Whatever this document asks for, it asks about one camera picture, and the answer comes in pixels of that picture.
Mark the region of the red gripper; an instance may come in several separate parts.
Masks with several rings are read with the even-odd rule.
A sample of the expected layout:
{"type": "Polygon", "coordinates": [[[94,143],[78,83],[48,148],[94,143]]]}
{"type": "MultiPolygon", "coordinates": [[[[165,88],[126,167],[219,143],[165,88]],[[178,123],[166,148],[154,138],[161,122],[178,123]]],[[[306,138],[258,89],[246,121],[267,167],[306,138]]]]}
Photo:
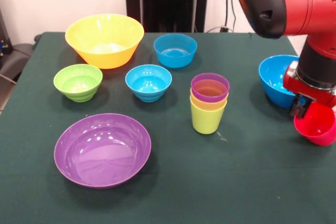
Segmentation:
{"type": "Polygon", "coordinates": [[[335,107],[335,89],[322,90],[307,85],[297,74],[298,63],[298,60],[293,61],[288,66],[283,78],[284,88],[295,94],[289,114],[295,116],[297,113],[298,119],[304,118],[312,101],[331,108],[335,107]],[[305,101],[302,105],[300,104],[301,98],[305,101]]]}

